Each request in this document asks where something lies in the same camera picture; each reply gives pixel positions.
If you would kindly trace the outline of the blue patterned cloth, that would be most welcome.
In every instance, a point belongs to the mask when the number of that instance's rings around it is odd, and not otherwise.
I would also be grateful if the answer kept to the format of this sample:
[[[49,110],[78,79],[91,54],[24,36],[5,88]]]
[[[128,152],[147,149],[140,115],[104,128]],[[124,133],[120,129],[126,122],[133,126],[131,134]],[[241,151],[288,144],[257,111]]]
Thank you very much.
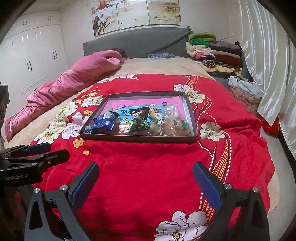
[[[172,59],[175,58],[175,55],[173,53],[151,53],[147,57],[152,59]]]

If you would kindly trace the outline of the pink Chinese workbook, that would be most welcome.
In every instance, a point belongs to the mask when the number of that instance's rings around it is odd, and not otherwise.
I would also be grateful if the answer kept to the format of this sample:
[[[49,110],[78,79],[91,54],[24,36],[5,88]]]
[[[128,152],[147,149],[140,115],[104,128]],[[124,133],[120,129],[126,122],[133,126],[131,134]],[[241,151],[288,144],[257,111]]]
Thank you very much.
[[[132,109],[136,108],[144,108],[144,107],[150,107],[154,106],[157,107],[163,114],[164,118],[167,118],[164,114],[164,106],[167,104],[174,104],[176,103],[180,112],[180,119],[187,121],[186,114],[184,110],[183,105],[183,98],[181,96],[176,97],[168,97],[168,98],[150,98],[150,99],[131,99],[131,100],[114,100],[111,99],[107,102],[106,107],[104,108],[103,113],[106,113],[107,107],[112,107],[113,111],[117,112],[119,114],[119,117],[117,118],[116,123],[124,122],[124,121],[132,121],[132,117],[130,115],[130,111]],[[147,121],[149,123],[153,123],[148,115]],[[111,132],[106,132],[105,134],[109,135],[118,135],[114,132],[114,128]],[[148,133],[148,130],[142,131],[136,136],[151,136]]]

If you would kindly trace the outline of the clear flaky pastry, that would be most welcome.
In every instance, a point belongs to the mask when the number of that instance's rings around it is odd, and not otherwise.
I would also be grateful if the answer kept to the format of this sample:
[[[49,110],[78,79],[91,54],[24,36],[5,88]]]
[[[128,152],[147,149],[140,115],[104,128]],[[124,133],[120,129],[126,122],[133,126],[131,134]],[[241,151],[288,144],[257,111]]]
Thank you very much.
[[[190,136],[189,123],[180,118],[165,118],[161,124],[161,136]]]

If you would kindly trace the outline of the yellow snack bar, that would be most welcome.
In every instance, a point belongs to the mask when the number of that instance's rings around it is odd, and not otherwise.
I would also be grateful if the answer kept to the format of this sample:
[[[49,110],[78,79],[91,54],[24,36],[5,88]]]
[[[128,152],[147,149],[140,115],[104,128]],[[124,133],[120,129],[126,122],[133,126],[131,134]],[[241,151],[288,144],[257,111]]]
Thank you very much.
[[[149,117],[153,123],[162,124],[164,122],[164,116],[162,112],[154,106],[149,107]]]

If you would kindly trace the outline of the black green pea snack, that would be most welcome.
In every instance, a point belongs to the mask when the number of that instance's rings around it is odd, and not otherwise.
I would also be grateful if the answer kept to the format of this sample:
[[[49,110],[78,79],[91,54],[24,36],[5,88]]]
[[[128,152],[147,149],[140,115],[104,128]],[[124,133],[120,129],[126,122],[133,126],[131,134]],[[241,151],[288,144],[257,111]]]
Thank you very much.
[[[130,115],[133,121],[132,128],[129,132],[130,135],[136,135],[151,127],[151,124],[147,121],[149,107],[132,109]]]

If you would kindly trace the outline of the cream satin curtain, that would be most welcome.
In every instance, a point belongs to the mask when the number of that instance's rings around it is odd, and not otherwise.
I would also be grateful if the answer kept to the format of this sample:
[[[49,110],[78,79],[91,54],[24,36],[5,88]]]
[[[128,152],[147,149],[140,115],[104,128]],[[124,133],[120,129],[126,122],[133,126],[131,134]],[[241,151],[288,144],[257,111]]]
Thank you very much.
[[[295,154],[295,46],[286,31],[258,1],[239,1],[240,44],[249,73],[263,87],[258,113],[280,129]]]

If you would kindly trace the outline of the clear reddish pastry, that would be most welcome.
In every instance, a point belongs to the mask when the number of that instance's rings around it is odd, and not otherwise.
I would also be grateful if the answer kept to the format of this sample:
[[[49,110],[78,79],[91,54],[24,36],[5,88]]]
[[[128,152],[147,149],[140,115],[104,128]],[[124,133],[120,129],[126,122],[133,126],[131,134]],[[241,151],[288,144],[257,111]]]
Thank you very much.
[[[168,118],[179,118],[180,112],[176,103],[164,106],[164,114]]]

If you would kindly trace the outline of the pink quilt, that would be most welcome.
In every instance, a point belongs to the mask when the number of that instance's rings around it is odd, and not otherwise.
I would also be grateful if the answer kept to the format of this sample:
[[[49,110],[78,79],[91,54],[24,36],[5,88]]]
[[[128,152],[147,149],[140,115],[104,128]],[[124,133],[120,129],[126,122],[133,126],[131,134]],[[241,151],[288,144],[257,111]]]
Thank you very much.
[[[4,124],[6,140],[13,137],[54,106],[92,85],[107,73],[117,70],[123,57],[118,51],[106,50],[93,53],[78,60],[56,80],[48,82],[32,92],[25,106]]]

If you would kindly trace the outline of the Snickers chocolate bar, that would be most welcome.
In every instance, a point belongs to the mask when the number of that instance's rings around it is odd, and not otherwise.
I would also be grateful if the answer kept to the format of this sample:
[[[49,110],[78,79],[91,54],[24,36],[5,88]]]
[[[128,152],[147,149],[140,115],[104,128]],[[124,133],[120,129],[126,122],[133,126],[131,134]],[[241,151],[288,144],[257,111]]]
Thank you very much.
[[[93,126],[86,126],[85,127],[85,132],[89,133],[89,134],[92,134],[92,129],[93,129]]]

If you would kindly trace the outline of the blue snack pack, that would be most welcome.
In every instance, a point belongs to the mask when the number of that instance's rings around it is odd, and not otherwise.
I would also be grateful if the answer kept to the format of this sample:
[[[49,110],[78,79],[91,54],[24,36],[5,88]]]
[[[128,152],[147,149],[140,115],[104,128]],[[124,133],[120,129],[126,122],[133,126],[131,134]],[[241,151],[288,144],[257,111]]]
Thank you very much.
[[[105,134],[111,132],[119,114],[115,111],[108,111],[94,119],[93,125],[88,129],[89,134]]]

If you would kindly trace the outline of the stack of folded clothes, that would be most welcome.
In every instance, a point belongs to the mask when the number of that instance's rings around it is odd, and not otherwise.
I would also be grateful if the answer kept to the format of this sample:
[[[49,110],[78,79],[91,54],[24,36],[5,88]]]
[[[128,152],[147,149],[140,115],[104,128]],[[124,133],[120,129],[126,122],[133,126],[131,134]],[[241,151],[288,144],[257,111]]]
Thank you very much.
[[[229,78],[243,69],[243,50],[238,42],[218,41],[210,32],[192,33],[186,42],[189,57],[213,77]]]

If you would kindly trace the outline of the round cake green label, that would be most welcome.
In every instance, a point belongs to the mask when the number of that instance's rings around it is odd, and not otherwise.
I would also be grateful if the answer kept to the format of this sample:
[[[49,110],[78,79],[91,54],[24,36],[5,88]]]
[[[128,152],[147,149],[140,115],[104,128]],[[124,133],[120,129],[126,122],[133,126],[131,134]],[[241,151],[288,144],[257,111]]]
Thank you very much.
[[[151,127],[148,129],[148,133],[151,136],[159,136],[161,133],[161,124],[159,123],[151,123]]]

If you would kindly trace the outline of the orange packaged cake snack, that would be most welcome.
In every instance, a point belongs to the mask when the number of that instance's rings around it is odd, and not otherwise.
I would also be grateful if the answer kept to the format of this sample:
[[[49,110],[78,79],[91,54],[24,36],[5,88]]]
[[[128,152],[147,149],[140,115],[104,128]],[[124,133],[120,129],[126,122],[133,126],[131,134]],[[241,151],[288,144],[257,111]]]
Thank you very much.
[[[114,126],[114,132],[118,135],[128,135],[132,128],[133,121],[124,121],[116,123]]]

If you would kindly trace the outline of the grey headboard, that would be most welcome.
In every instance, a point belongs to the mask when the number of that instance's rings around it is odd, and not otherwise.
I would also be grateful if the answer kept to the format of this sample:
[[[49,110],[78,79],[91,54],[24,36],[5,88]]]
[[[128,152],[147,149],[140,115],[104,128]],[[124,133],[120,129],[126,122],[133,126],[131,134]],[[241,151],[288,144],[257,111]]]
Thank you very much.
[[[121,49],[131,58],[146,58],[149,54],[172,53],[187,57],[186,42],[192,29],[154,27],[123,31],[83,43],[84,56],[111,49]]]

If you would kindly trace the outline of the floral wall painting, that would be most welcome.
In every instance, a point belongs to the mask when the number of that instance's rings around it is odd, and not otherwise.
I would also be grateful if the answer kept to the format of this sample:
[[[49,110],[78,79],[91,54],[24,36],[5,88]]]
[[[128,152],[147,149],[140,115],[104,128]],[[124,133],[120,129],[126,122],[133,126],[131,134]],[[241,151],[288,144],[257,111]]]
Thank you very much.
[[[181,25],[179,1],[92,1],[94,36],[140,26]]]

